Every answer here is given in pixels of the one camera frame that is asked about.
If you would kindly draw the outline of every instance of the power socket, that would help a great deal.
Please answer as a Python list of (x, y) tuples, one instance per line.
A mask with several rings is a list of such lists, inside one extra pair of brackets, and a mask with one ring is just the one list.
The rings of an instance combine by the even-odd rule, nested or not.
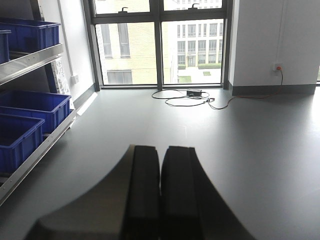
[(273, 71), (275, 71), (275, 72), (279, 71), (279, 70), (277, 69), (277, 67), (280, 67), (280, 68), (282, 69), (282, 68), (283, 68), (282, 63), (281, 63), (281, 62), (274, 62), (274, 63), (272, 64), (272, 70), (273, 70)]
[(71, 76), (71, 82), (73, 84), (77, 84), (79, 82), (79, 75), (78, 74), (72, 75)]

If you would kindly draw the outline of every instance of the power adapter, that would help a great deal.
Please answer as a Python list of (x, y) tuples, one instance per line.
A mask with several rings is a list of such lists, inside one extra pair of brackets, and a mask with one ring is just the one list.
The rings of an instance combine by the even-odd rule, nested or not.
[(189, 97), (201, 97), (202, 96), (202, 90), (201, 89), (187, 89), (186, 95)]

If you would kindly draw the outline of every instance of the wall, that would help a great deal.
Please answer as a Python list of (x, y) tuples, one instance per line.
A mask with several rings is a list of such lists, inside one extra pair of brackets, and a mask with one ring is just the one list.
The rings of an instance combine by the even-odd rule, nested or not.
[(319, 0), (235, 0), (235, 5), (239, 9), (232, 30), (231, 44), (236, 47), (235, 54), (231, 51), (233, 86), (279, 85), (280, 73), (271, 67), (275, 61), (283, 63), (284, 85), (316, 83)]
[[(94, 83), (85, 17), (81, 0), (60, 0), (62, 15), (59, 11), (58, 1), (43, 0), (41, 7), (46, 21), (62, 23), (63, 19), (66, 39), (62, 26), (59, 29), (60, 42), (64, 43), (63, 68), (69, 82), (72, 98), (75, 100)], [(71, 75), (75, 74), (79, 76), (79, 82), (76, 84), (70, 80)]]

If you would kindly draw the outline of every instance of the floor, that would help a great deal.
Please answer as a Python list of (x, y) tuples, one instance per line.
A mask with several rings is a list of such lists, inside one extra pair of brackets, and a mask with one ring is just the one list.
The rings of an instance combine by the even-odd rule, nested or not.
[[(319, 240), (319, 90), (235, 99), (224, 110), (170, 107), (152, 93), (98, 93), (0, 207), (0, 240), (22, 240), (38, 217), (102, 179), (129, 144), (155, 146), (161, 162), (168, 146), (195, 147), (212, 183), (257, 240)], [(216, 107), (231, 97), (222, 89), (209, 93)]]

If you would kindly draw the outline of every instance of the storage crate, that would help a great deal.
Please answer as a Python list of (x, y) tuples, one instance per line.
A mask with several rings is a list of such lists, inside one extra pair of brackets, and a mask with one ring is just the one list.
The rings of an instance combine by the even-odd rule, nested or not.
[(32, 91), (5, 91), (0, 94), (0, 114), (44, 119), (43, 133), (52, 133), (70, 114), (69, 95)]
[(0, 172), (13, 173), (43, 142), (44, 119), (0, 114)]
[(0, 30), (0, 64), (9, 61), (8, 34), (10, 30)]
[(59, 43), (59, 23), (0, 17), (0, 30), (11, 30), (9, 50), (33, 53)]

